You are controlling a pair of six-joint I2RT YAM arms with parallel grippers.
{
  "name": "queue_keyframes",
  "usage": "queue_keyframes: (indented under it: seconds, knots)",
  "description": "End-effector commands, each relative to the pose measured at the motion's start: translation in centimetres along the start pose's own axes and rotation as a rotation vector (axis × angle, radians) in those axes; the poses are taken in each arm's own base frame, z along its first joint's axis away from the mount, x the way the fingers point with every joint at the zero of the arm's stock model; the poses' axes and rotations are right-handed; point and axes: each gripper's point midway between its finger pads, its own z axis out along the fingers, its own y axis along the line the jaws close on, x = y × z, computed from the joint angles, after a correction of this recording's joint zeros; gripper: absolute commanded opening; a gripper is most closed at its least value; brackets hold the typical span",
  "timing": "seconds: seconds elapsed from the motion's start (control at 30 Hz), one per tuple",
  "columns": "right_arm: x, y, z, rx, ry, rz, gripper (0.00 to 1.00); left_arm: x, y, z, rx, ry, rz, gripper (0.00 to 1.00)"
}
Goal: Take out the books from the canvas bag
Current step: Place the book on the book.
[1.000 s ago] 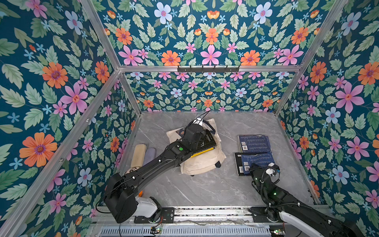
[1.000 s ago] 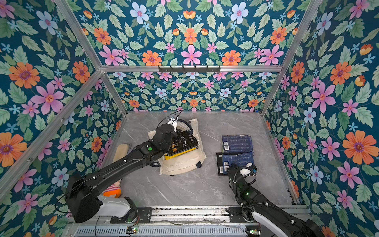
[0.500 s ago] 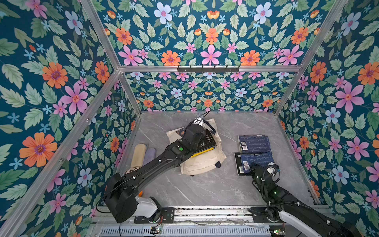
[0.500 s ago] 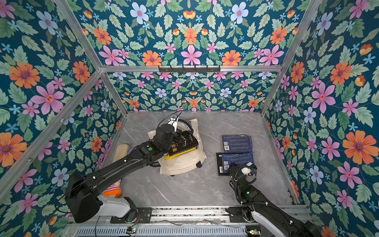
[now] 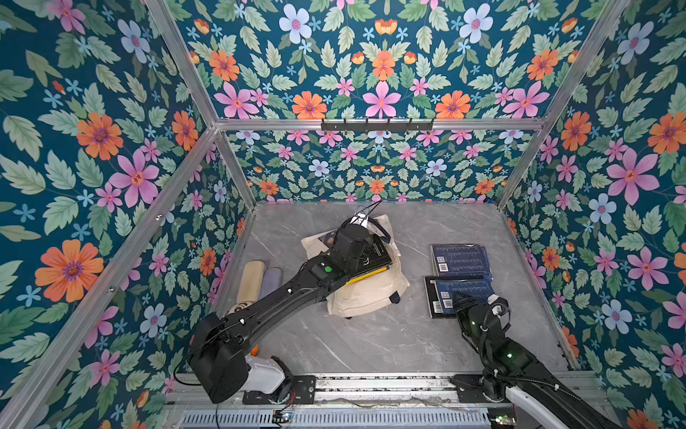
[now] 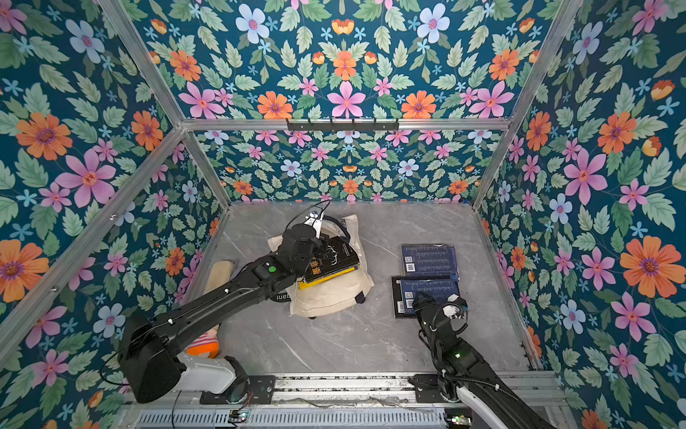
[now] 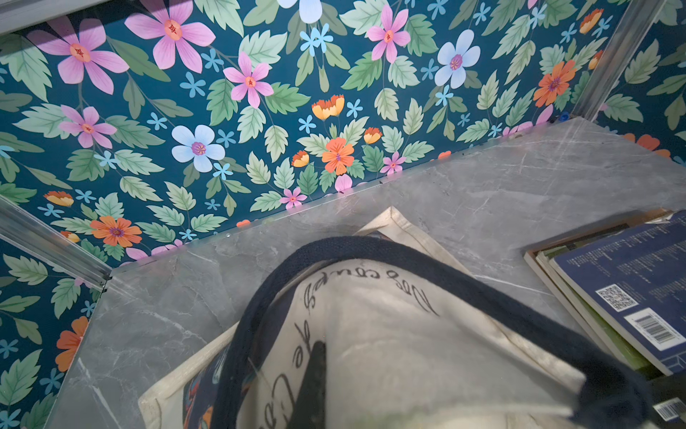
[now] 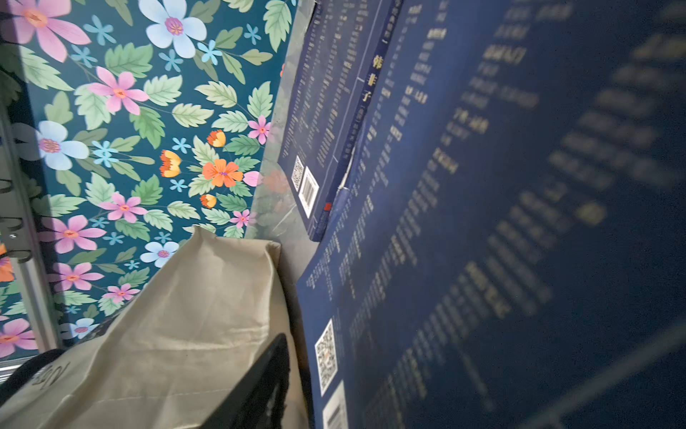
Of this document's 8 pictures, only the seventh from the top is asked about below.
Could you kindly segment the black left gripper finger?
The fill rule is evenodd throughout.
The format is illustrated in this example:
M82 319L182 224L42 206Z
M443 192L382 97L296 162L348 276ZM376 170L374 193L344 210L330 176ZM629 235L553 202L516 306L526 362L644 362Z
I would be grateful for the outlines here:
M288 428L325 429L326 344L317 341L305 370Z

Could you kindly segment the cream canvas tote bag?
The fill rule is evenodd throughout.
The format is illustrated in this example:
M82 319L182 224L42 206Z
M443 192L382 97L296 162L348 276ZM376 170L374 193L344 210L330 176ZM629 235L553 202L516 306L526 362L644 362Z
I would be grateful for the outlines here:
M389 208L309 243L139 398L148 428L288 428L326 344L325 428L639 428L650 388Z

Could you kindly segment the blue landscape cover book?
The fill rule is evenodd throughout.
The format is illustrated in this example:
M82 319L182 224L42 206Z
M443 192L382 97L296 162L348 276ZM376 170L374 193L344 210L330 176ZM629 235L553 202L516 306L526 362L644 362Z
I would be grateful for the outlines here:
M577 228L555 238L533 244L523 252L523 259L532 268L553 296L563 305L575 322L591 340L607 354L616 357L648 380L666 373L636 350L603 319L572 286L553 268L551 259L570 250L583 247L609 235L632 228L641 223L652 222L673 214L672 210L658 208L647 212L632 211L617 214L591 225Z

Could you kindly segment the black spine book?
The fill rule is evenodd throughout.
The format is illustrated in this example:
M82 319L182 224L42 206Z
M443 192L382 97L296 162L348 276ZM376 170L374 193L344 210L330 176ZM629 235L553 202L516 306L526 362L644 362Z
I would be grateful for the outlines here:
M685 372L650 381L653 400L647 428L685 428Z

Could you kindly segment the dark blue barcode book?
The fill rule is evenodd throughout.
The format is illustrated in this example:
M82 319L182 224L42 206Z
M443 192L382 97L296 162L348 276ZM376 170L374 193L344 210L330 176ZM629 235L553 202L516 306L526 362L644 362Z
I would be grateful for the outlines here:
M684 211L557 255L551 264L666 375L684 371Z

